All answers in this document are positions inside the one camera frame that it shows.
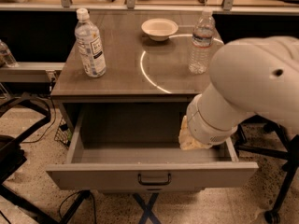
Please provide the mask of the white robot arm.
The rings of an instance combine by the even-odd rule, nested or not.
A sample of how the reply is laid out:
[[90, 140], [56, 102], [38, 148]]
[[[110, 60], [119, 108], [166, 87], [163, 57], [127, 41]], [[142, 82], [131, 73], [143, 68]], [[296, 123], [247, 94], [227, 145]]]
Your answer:
[[225, 142], [237, 125], [255, 115], [299, 134], [299, 39], [242, 38], [221, 47], [209, 66], [210, 84], [183, 117], [183, 150]]

